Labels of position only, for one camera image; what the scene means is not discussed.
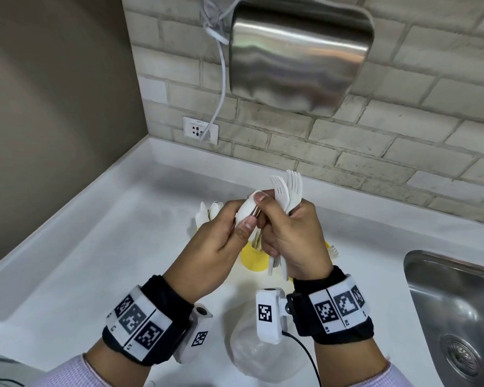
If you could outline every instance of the white power cord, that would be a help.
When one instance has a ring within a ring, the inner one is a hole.
[[[217,109],[213,113],[212,120],[208,123],[208,126],[203,131],[203,134],[199,138],[200,141],[204,141],[206,135],[209,133],[209,130],[215,119],[219,115],[219,111],[224,103],[224,99],[226,98],[226,61],[224,59],[224,52],[222,51],[222,45],[229,45],[230,40],[225,37],[225,28],[224,28],[224,19],[235,9],[235,7],[241,2],[242,0],[235,0],[232,2],[230,6],[227,7],[226,11],[222,12],[220,7],[215,4],[212,0],[199,0],[199,12],[201,15],[201,22],[203,24],[204,30],[207,34],[215,39],[217,42],[217,48],[219,49],[220,55],[220,63],[222,68],[222,90],[220,94],[220,101]],[[333,6],[335,8],[344,8],[344,9],[352,9],[359,12],[366,14],[369,18],[371,24],[373,24],[373,18],[371,14],[358,6],[341,4],[338,2],[328,1],[328,0],[312,0],[318,2],[323,5]]]

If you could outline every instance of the qr code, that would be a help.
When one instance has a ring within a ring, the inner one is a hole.
[[[359,307],[362,308],[366,302],[364,301],[364,298],[362,297],[362,293],[360,293],[356,285],[354,285],[353,288],[351,288],[351,293],[353,293],[353,296],[355,297],[355,300],[359,304]]]
[[[359,306],[357,306],[357,303],[355,303],[355,300],[349,291],[334,296],[333,301],[342,316],[349,315],[359,309]]]
[[[135,301],[131,297],[131,295],[127,295],[125,299],[122,300],[122,302],[115,307],[115,315],[117,318],[120,318],[120,315],[124,313],[125,310],[127,310],[131,304],[133,304]]]
[[[265,304],[258,305],[258,320],[272,322],[271,306]]]
[[[149,320],[135,337],[135,341],[142,345],[145,349],[149,350],[162,333],[163,330]]]
[[[200,346],[203,344],[204,340],[207,337],[208,332],[207,331],[200,331],[197,333],[197,335],[194,338],[194,342],[192,342],[192,346]]]
[[[142,310],[136,304],[133,304],[118,322],[122,325],[125,331],[131,334],[146,318],[147,316]]]
[[[319,315],[322,323],[333,322],[334,320],[339,319],[339,316],[337,315],[335,308],[333,308],[333,304],[330,300],[316,304],[315,310],[317,311],[317,315]]]

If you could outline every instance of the hand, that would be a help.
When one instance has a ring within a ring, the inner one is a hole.
[[[314,204],[302,200],[289,217],[273,196],[274,190],[265,190],[254,196],[254,201],[264,213],[258,217],[262,249],[273,257],[283,255],[287,260],[288,274],[295,279],[328,277],[333,264]]]
[[[178,295],[194,304],[216,290],[230,274],[240,251],[257,226],[247,217],[231,231],[244,200],[229,201],[215,219],[203,224],[163,278]]]

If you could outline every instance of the person's right hand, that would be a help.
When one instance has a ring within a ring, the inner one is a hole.
[[[314,204],[302,200],[287,216],[272,196],[274,190],[265,190],[254,196],[254,201],[264,213],[258,218],[258,227],[262,229],[262,249],[273,257],[283,255],[290,277],[298,280],[328,277],[333,265]]]

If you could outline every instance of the clear plastic bag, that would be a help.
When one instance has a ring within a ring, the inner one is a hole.
[[[289,333],[297,336],[292,317],[287,318]],[[245,375],[281,383],[297,374],[308,358],[301,346],[284,337],[278,345],[263,342],[257,335],[257,317],[254,302],[249,302],[230,339],[233,362]]]

